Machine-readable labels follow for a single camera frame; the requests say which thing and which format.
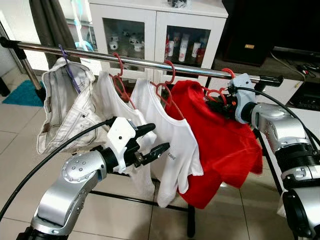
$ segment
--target white t-shirt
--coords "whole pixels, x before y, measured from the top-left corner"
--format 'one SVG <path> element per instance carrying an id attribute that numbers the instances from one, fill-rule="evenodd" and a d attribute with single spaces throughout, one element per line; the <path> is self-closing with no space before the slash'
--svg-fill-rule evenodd
<path id="1" fill-rule="evenodd" d="M 155 87 L 144 79 L 136 81 L 131 100 L 148 123 L 155 124 L 157 139 L 154 146 L 170 143 L 168 151 L 151 163 L 151 170 L 161 181 L 157 202 L 166 207 L 176 195 L 188 190 L 188 175 L 204 174 L 196 138 L 186 119 L 168 116 L 155 93 Z"/>
<path id="2" fill-rule="evenodd" d="M 130 119 L 136 126 L 147 124 L 143 114 L 138 109 L 133 109 L 130 103 L 126 104 L 118 95 L 111 77 L 108 72 L 101 71 L 98 81 L 94 87 L 96 101 L 101 107 L 101 113 L 106 119 L 124 117 Z M 139 152 L 147 154 L 150 152 L 157 138 L 152 131 L 139 137 L 136 142 L 139 144 Z M 128 166 L 124 172 L 129 174 L 140 193 L 152 196 L 155 186 L 151 180 L 150 164 L 135 168 L 134 165 Z"/>

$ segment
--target red t-shirt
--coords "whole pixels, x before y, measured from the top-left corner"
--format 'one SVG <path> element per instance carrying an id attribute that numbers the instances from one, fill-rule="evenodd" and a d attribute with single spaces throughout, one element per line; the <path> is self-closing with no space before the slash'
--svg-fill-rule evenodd
<path id="1" fill-rule="evenodd" d="M 188 176 L 188 191 L 180 194 L 184 200 L 203 209 L 222 182 L 240 188 L 249 172 L 262 172 L 262 149 L 247 124 L 211 111 L 196 81 L 178 81 L 171 94 L 197 140 L 204 172 L 203 176 Z M 173 105 L 165 111 L 181 120 Z"/>

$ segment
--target tile floor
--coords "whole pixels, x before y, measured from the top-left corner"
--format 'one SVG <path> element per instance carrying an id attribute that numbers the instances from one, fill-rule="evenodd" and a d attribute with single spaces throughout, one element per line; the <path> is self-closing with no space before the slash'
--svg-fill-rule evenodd
<path id="1" fill-rule="evenodd" d="M 14 69 L 3 77 L 13 90 L 28 79 Z M 36 151 L 45 120 L 40 107 L 0 103 L 0 208 L 21 179 L 45 156 Z M 45 190 L 58 177 L 68 153 L 60 153 L 26 184 L 0 224 L 0 239 L 16 239 L 29 225 Z M 128 177 L 109 175 L 99 191 L 152 200 L 136 192 Z M 267 161 L 261 176 L 249 175 L 242 188 L 220 187 L 203 209 L 196 209 L 195 240 L 292 240 L 284 218 L 276 214 L 279 194 Z M 186 207 L 178 197 L 172 205 Z M 90 194 L 71 240 L 186 240 L 185 212 Z"/>

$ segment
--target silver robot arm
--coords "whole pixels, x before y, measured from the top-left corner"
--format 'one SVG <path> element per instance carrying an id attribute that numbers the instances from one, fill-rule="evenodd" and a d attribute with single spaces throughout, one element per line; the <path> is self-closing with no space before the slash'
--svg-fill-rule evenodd
<path id="1" fill-rule="evenodd" d="M 302 123 L 277 105 L 256 103 L 248 75 L 230 81 L 229 92 L 237 99 L 235 119 L 263 133 L 281 169 L 288 191 L 282 196 L 287 223 L 300 238 L 320 238 L 320 157 Z"/>
<path id="2" fill-rule="evenodd" d="M 136 168 L 146 165 L 170 147 L 163 143 L 146 155 L 138 152 L 137 138 L 155 127 L 153 123 L 135 126 L 130 120 L 117 117 L 107 134 L 106 148 L 76 154 L 64 163 L 60 176 L 43 195 L 30 227 L 17 240 L 66 240 L 88 193 L 107 173 L 121 173 L 132 164 Z"/>

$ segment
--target speaker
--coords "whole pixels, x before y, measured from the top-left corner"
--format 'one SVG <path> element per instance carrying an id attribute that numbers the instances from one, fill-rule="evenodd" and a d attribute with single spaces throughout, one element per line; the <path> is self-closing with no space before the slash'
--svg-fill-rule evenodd
<path id="1" fill-rule="evenodd" d="M 282 26 L 286 1 L 223 1 L 229 13 L 224 29 L 223 60 L 261 66 L 273 48 Z"/>

